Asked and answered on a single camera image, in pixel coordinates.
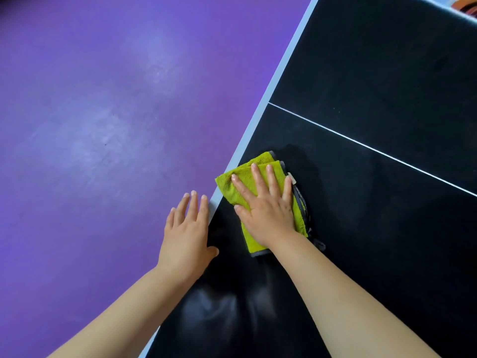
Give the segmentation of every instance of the forearm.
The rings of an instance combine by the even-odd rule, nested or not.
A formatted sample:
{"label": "forearm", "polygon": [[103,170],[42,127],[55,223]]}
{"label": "forearm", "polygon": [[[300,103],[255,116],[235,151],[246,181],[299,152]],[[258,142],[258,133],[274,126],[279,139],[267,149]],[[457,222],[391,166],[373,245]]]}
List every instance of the forearm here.
{"label": "forearm", "polygon": [[149,271],[50,358],[137,358],[189,287]]}
{"label": "forearm", "polygon": [[280,239],[271,250],[294,282],[333,358],[438,357],[300,234]]}

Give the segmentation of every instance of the right hand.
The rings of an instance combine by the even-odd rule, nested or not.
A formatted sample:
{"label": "right hand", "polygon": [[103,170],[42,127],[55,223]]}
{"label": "right hand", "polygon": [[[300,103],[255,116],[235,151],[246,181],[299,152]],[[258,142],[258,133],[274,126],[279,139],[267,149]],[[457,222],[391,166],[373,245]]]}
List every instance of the right hand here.
{"label": "right hand", "polygon": [[232,183],[250,206],[250,211],[241,205],[235,205],[234,209],[252,237],[259,244],[271,248],[280,238],[295,233],[291,210],[293,202],[291,178],[286,176],[283,195],[280,195],[280,188],[271,165],[267,165],[269,188],[255,163],[251,169],[258,196],[255,196],[237,175],[232,175]]}

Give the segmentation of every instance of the yellow-green towel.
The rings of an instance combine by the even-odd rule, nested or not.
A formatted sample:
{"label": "yellow-green towel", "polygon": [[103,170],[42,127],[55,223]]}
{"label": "yellow-green towel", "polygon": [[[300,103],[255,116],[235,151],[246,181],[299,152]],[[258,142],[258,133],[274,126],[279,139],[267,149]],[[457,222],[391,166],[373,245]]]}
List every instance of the yellow-green towel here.
{"label": "yellow-green towel", "polygon": [[[278,185],[280,186],[280,191],[283,193],[283,187],[285,185],[285,174],[281,168],[280,162],[275,161],[269,152],[262,153],[260,156],[254,158],[253,160],[238,166],[235,169],[232,169],[229,172],[226,172],[220,176],[218,176],[215,181],[217,182],[217,186],[226,198],[226,200],[233,204],[239,204],[244,206],[247,210],[250,210],[249,205],[244,200],[244,198],[240,195],[240,193],[235,189],[234,185],[232,184],[232,174],[235,173],[240,180],[244,183],[245,186],[250,189],[255,195],[257,194],[257,189],[255,188],[255,181],[253,180],[252,171],[250,166],[252,163],[256,163],[259,167],[260,173],[265,180],[267,186],[267,173],[266,173],[266,166],[268,164],[272,165],[273,170],[275,171],[275,176],[277,177]],[[293,196],[293,204],[292,204],[293,216],[295,218],[295,229],[302,235],[308,237],[305,222],[303,221],[303,217],[301,216],[300,208],[298,207],[297,201],[295,196]],[[242,232],[243,236],[245,237],[245,242],[247,243],[248,251],[252,255],[261,255],[267,251],[265,246],[260,245],[256,242],[250,233],[247,231],[245,226],[242,224]]]}

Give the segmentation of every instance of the left hand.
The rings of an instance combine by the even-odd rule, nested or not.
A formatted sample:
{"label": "left hand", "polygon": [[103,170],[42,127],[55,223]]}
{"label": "left hand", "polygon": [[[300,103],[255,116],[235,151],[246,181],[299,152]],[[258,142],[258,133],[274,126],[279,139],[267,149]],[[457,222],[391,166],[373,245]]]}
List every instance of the left hand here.
{"label": "left hand", "polygon": [[197,192],[184,195],[177,208],[172,208],[164,227],[159,261],[156,269],[174,281],[192,285],[205,271],[218,248],[207,247],[208,202]]}

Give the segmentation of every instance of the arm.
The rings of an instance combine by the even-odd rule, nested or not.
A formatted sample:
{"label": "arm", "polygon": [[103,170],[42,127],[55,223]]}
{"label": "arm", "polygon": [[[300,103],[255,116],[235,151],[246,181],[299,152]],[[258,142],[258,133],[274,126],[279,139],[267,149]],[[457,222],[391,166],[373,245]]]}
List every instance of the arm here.
{"label": "arm", "polygon": [[237,176],[232,181],[251,211],[235,211],[250,234],[275,254],[305,302],[326,347],[337,357],[438,357],[403,322],[295,232],[291,180],[283,195],[271,166],[267,188],[257,166],[252,173],[258,196]]}
{"label": "arm", "polygon": [[207,247],[207,197],[189,194],[167,217],[157,266],[50,358],[137,358],[154,331],[218,255]]}

